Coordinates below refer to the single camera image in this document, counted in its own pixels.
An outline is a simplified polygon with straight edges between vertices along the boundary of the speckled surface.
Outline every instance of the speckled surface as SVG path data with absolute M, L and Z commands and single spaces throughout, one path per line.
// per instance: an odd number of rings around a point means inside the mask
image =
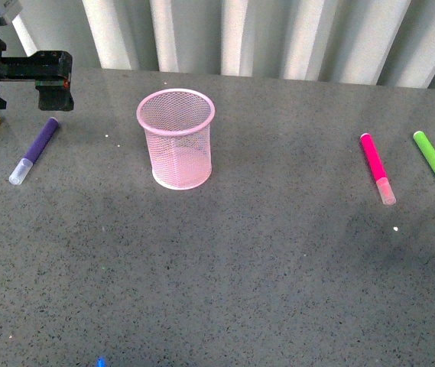
M 187 192 L 154 182 L 135 118 L 170 87 L 216 105 L 213 173 Z M 0 95 L 0 366 L 435 365 L 435 177 L 411 139 L 435 145 L 435 91 L 76 70 L 74 112 L 37 110 L 31 83 Z

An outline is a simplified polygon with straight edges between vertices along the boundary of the mesh pencil cup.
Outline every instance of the mesh pencil cup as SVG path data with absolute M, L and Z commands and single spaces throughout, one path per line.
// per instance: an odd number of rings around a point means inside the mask
M 190 89 L 165 89 L 144 98 L 137 118 L 144 128 L 154 179 L 172 190 L 203 184 L 212 171 L 209 97 Z

